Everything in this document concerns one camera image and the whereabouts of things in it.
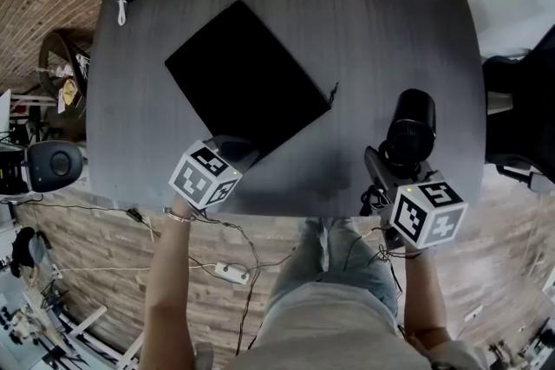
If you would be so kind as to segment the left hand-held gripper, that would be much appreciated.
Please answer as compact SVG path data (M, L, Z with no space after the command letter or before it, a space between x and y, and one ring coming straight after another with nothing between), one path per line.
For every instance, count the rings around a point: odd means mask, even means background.
M197 210L220 204L257 161L260 151L249 140L218 135L215 152L195 141L182 155L168 184Z

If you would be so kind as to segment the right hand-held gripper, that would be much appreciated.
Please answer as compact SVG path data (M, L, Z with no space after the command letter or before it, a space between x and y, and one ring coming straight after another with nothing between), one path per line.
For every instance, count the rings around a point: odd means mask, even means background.
M423 250L455 238L468 203L434 169L422 169L420 183L393 186L393 176L379 152L367 146L364 163L376 189L388 193L389 204L380 211L381 226L393 229L401 240Z

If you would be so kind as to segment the black fabric drawstring pouch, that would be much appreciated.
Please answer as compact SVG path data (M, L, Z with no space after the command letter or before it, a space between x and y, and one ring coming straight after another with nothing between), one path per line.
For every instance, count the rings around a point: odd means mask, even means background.
M240 0L165 65L211 135L246 140L261 159L331 109L330 98Z

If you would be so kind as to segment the person's right forearm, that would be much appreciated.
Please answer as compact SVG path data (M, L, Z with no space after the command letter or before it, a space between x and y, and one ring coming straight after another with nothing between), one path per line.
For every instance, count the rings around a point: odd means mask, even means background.
M434 250L407 244L405 255L405 332L429 350L451 340Z

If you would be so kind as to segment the person's left forearm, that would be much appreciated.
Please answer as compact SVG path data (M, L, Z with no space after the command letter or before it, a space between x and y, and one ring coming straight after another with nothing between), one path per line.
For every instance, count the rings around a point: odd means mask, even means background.
M166 212L169 216L162 227L147 283L140 370L193 370L194 350L187 325L193 211L177 195Z

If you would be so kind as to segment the person's blue jeans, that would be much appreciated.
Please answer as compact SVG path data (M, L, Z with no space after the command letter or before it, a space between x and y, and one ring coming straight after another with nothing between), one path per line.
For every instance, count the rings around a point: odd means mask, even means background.
M389 267L362 240L349 218L306 219L291 258L280 271L266 306L306 283L342 284L368 291L392 315L398 313L396 286Z

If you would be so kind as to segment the white power strip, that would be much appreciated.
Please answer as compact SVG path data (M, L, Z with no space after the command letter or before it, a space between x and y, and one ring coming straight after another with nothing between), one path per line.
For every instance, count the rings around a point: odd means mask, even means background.
M246 285L250 280L250 272L228 263L217 262L214 266L217 276L236 284Z

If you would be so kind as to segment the black office chair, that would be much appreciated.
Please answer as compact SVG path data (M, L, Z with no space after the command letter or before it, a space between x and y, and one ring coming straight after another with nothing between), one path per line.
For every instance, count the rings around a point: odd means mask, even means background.
M522 58L496 55L482 70L485 161L535 193L555 193L555 25Z

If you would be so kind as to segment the person's grey shirt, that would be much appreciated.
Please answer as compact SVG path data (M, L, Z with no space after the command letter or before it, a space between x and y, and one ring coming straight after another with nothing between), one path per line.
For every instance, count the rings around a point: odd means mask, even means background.
M481 350L446 341L423 351L367 290L311 282L275 302L254 345L225 370L487 370Z

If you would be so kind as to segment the yellow snack packet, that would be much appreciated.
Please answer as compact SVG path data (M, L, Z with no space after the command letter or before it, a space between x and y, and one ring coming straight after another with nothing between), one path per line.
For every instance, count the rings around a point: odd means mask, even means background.
M70 106L77 94L78 87L73 79L68 78L62 86L62 100L66 106Z

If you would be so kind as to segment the white black mobile robot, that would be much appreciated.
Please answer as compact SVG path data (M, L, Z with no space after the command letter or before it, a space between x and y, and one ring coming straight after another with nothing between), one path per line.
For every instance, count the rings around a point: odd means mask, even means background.
M28 147L0 142L0 203L72 185L83 166L82 151L68 141L46 140Z

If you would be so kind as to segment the white desk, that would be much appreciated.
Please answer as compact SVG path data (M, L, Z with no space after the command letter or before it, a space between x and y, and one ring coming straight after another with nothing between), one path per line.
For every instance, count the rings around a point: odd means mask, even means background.
M12 94L8 89L0 96L0 127L9 125L12 111L17 106L57 107L57 99L40 95Z

